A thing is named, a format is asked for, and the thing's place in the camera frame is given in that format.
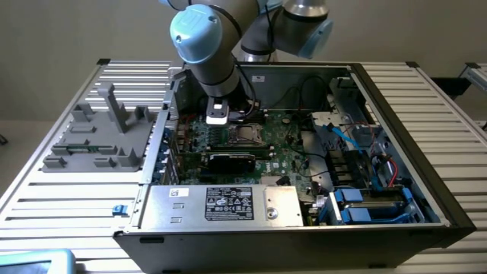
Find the capacitor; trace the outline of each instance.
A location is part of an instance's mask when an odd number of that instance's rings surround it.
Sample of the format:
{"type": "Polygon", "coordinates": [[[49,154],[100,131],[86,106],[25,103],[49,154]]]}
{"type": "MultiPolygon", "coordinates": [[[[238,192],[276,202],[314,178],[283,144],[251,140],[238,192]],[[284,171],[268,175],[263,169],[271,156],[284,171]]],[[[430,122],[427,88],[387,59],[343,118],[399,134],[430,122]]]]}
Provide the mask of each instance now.
{"type": "Polygon", "coordinates": [[[290,118],[283,118],[283,120],[280,120],[280,121],[282,121],[282,123],[283,123],[284,125],[291,124],[291,119],[290,119],[290,118]]]}

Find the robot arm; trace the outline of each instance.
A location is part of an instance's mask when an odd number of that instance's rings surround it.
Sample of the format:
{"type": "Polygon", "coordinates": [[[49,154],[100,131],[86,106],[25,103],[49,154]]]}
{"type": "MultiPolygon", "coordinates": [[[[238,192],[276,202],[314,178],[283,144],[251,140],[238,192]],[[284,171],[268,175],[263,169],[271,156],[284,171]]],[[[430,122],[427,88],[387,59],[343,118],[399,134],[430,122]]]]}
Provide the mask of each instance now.
{"type": "Polygon", "coordinates": [[[232,111],[234,119],[243,120],[242,113],[256,102],[247,101],[234,47],[243,39],[250,55],[280,49],[311,58],[331,31],[324,0],[290,0],[283,7],[282,0],[159,1],[180,11],[171,22],[171,39],[210,97],[207,123],[227,124],[232,111]]]}

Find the warning label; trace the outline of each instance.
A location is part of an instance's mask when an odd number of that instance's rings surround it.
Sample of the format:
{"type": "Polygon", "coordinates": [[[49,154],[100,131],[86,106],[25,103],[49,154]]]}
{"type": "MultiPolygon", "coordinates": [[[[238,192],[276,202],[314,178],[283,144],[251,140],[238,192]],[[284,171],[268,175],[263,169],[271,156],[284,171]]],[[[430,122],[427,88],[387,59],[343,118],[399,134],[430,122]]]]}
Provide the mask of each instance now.
{"type": "Polygon", "coordinates": [[[204,218],[208,221],[254,220],[251,187],[208,187],[204,218]]]}

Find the slotted aluminum surface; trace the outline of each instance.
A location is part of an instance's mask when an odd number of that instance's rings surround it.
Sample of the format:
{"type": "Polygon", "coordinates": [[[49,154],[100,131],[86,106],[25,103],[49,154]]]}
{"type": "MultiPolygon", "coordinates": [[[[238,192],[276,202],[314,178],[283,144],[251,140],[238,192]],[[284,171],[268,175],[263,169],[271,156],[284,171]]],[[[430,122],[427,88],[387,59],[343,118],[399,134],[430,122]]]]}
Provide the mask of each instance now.
{"type": "MultiPolygon", "coordinates": [[[[396,269],[324,273],[483,273],[487,270],[487,172],[483,171],[487,148],[479,139],[475,141],[460,119],[455,119],[458,114],[418,70],[404,63],[364,63],[364,67],[479,231],[448,249],[424,251],[396,269]]],[[[87,100],[95,109],[106,109],[95,91],[96,83],[110,80],[118,88],[118,100],[128,109],[144,104],[156,110],[170,84],[163,78],[168,77],[168,68],[168,62],[112,62],[94,73],[78,98],[87,100]]],[[[47,143],[55,141],[67,126],[70,118],[64,115],[47,143]]],[[[128,224],[127,217],[112,217],[111,208],[118,204],[132,205],[140,173],[52,178],[36,171],[41,157],[31,161],[24,171],[31,167],[32,171],[17,177],[13,186],[17,183],[19,187],[0,200],[1,206],[9,197],[0,214],[0,255],[70,248],[78,258],[79,273],[140,273],[111,239],[116,227],[128,224]]]]}

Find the white sticker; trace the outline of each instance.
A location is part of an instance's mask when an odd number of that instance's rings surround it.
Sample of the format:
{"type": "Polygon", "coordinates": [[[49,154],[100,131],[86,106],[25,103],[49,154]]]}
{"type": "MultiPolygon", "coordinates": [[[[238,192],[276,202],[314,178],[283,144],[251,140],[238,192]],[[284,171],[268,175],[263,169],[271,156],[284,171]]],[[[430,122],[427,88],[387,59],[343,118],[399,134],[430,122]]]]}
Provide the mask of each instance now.
{"type": "Polygon", "coordinates": [[[170,197],[187,197],[190,196],[190,188],[172,188],[170,189],[170,197]]]}
{"type": "Polygon", "coordinates": [[[255,82],[255,83],[263,83],[263,82],[266,82],[266,76],[256,76],[256,75],[254,75],[252,76],[252,82],[255,82]]]}

